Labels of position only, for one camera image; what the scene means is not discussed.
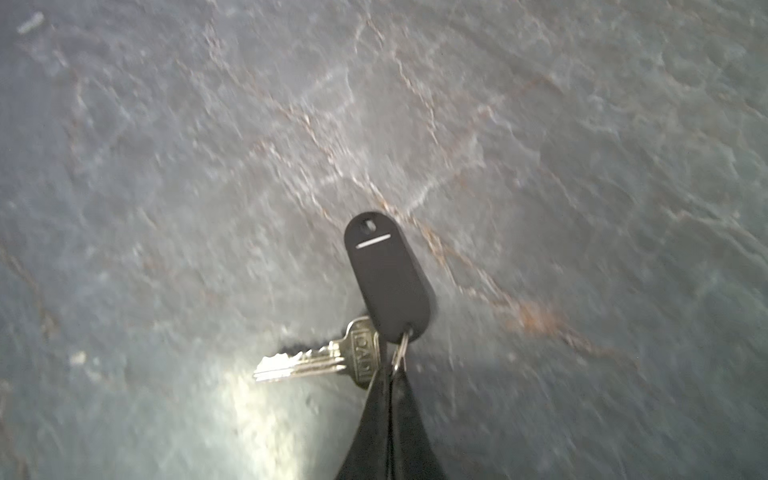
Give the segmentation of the key with black tag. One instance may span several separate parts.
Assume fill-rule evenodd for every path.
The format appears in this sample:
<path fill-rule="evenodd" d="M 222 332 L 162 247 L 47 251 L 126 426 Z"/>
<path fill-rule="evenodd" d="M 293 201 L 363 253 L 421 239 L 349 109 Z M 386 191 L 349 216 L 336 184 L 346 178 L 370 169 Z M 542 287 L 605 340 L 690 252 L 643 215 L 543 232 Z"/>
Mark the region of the key with black tag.
<path fill-rule="evenodd" d="M 343 241 L 366 313 L 337 340 L 262 358 L 254 381 L 339 374 L 366 389 L 388 344 L 410 345 L 429 327 L 433 292 L 397 222 L 378 211 L 360 213 L 347 224 Z"/>

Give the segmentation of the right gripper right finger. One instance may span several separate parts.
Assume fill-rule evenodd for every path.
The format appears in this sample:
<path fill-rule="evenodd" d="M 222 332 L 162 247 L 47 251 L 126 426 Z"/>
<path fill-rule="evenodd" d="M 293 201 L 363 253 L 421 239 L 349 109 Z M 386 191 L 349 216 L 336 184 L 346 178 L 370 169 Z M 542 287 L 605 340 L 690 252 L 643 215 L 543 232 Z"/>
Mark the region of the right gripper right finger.
<path fill-rule="evenodd" d="M 395 371 L 391 380 L 391 478 L 447 478 L 430 444 L 404 370 Z"/>

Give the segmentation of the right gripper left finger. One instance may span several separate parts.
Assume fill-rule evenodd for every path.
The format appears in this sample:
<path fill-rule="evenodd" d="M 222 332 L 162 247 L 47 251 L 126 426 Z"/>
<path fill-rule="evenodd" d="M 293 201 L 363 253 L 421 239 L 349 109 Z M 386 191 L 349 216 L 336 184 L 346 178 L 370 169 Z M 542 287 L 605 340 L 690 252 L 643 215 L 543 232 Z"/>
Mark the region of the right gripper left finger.
<path fill-rule="evenodd" d="M 380 366 L 369 385 L 362 416 L 337 480 L 386 480 L 390 463 L 390 362 L 381 347 Z"/>

